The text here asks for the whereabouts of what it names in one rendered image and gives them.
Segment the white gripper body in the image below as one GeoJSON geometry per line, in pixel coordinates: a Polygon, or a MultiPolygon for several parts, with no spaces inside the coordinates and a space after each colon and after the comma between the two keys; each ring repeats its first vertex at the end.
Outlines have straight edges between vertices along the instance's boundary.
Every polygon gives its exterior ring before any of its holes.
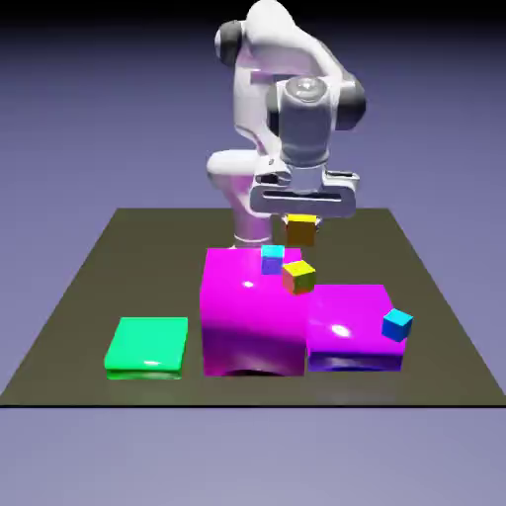
{"type": "Polygon", "coordinates": [[[309,214],[322,218],[350,217],[356,211],[352,189],[333,187],[329,192],[295,193],[291,189],[257,185],[250,192],[250,207],[270,214],[309,214]]]}

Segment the small yellow cube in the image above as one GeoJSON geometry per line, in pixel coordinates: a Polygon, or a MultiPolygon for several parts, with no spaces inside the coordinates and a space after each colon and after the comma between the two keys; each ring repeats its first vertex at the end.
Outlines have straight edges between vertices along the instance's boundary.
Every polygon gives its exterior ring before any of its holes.
{"type": "Polygon", "coordinates": [[[316,281],[316,270],[304,260],[283,265],[283,287],[292,295],[302,295],[313,291],[316,281]]]}
{"type": "Polygon", "coordinates": [[[286,243],[293,247],[314,245],[318,217],[312,214],[286,215],[286,243]]]}

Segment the small cyan cube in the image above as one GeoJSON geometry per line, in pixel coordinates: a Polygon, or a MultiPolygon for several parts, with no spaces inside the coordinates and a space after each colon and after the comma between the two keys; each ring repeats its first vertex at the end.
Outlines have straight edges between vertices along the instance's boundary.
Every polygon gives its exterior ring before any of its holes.
{"type": "Polygon", "coordinates": [[[395,342],[402,342],[408,337],[412,322],[412,315],[393,308],[383,317],[381,334],[395,342]]]}
{"type": "Polygon", "coordinates": [[[266,244],[261,246],[261,272],[263,275],[280,275],[283,270],[285,246],[266,244]]]}

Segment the large tall magenta box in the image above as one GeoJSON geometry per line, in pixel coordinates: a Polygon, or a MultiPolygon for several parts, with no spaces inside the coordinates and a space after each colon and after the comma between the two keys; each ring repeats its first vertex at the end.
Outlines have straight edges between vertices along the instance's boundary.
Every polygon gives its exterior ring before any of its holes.
{"type": "Polygon", "coordinates": [[[200,288],[204,374],[303,375],[310,298],[264,275],[260,249],[210,248],[200,288]]]}

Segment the large low magenta box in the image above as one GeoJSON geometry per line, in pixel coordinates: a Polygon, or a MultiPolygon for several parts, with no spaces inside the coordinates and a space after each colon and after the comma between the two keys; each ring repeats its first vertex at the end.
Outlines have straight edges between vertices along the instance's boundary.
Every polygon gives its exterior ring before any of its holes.
{"type": "Polygon", "coordinates": [[[382,285],[317,285],[306,330],[311,372],[401,370],[405,342],[381,334],[383,317],[395,308],[382,285]]]}

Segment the large green box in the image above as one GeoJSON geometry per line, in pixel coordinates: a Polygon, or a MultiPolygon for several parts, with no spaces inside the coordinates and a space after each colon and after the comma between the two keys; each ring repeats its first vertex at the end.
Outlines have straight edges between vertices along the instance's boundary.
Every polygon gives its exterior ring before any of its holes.
{"type": "Polygon", "coordinates": [[[122,317],[104,357],[108,380],[179,380],[187,317],[122,317]]]}

